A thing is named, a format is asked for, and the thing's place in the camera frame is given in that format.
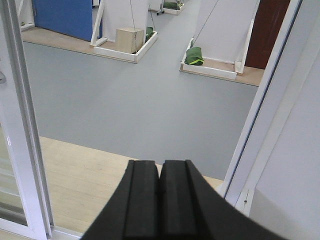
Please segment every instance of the cable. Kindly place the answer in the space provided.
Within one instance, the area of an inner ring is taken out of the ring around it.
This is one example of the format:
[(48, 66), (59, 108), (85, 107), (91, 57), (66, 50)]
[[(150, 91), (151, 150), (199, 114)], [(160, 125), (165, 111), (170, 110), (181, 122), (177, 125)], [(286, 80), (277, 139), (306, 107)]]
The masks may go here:
[(153, 29), (156, 30), (156, 26), (155, 26), (155, 21), (154, 21), (154, 17), (152, 16), (152, 11), (151, 11), (151, 7), (150, 7), (150, 3), (149, 3), (149, 11), (150, 11), (150, 15), (151, 15), (151, 20), (152, 20), (152, 23), (153, 23)]
[(135, 25), (135, 18), (134, 18), (134, 11), (132, 8), (132, 3), (130, 0), (130, 7), (131, 7), (131, 15), (132, 15), (132, 21), (133, 21), (133, 28), (134, 28), (134, 43), (135, 43), (135, 51), (137, 52), (137, 31), (136, 31), (136, 25)]
[(219, 0), (217, 0), (217, 1), (216, 1), (216, 3), (215, 3), (215, 5), (213, 6), (213, 8), (212, 8), (212, 10), (211, 10), (211, 12), (210, 12), (210, 14), (209, 14), (209, 16), (206, 18), (206, 20), (205, 20), (205, 22), (204, 22), (204, 24), (203, 24), (203, 26), (202, 26), (201, 30), (199, 31), (198, 35), (196, 36), (195, 40), (194, 40), (194, 41), (192, 41), (192, 43), (191, 43), (191, 47), (193, 47), (193, 45), (196, 43), (196, 41), (197, 41), (197, 39), (198, 39), (199, 35), (201, 34), (202, 30), (204, 29), (205, 25), (207, 24), (207, 22), (208, 22), (208, 20), (209, 20), (209, 18), (210, 18), (210, 16), (211, 16), (211, 14), (212, 14), (212, 13), (213, 13), (213, 11), (215, 10), (215, 7), (217, 6), (218, 2), (219, 2)]

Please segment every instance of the green fabric object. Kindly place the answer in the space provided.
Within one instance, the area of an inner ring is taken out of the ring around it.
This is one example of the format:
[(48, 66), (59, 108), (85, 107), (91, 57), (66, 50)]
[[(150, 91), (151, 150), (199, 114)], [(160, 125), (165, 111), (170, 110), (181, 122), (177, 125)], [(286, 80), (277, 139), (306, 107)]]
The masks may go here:
[(204, 64), (204, 59), (202, 58), (201, 47), (194, 46), (190, 47), (186, 51), (186, 58), (184, 60), (185, 64), (188, 65), (202, 65)]
[(174, 9), (174, 10), (179, 10), (179, 6), (178, 6), (178, 3), (176, 3), (176, 2), (164, 2), (163, 3), (163, 7), (165, 8), (165, 9)]
[(147, 26), (145, 31), (145, 41), (147, 42), (152, 37), (153, 34), (154, 34), (154, 28), (151, 26)]

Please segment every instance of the gray floor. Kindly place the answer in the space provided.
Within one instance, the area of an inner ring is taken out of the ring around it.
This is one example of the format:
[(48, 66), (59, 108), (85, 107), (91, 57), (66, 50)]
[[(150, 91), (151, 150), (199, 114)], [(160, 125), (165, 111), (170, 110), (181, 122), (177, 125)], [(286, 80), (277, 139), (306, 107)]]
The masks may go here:
[(257, 87), (179, 72), (200, 1), (185, 5), (154, 14), (159, 39), (138, 64), (25, 43), (40, 135), (158, 163), (191, 159), (224, 179)]

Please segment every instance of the dark red door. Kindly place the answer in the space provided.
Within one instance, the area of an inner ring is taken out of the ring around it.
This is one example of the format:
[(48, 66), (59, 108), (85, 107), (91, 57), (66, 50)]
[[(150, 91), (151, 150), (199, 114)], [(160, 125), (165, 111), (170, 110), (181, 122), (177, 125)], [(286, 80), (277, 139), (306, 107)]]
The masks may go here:
[(256, 12), (245, 65), (266, 69), (290, 0), (261, 0)]

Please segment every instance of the light wood floor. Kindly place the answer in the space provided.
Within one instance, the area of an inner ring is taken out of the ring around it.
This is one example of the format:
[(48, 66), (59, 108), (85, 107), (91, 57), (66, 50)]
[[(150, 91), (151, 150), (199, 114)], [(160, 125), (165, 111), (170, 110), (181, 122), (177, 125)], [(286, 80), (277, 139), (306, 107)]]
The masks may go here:
[[(40, 137), (56, 226), (84, 233), (107, 203), (133, 159)], [(159, 172), (162, 166), (157, 165)], [(213, 188), (223, 181), (205, 177)], [(0, 231), (0, 239), (23, 240)]]

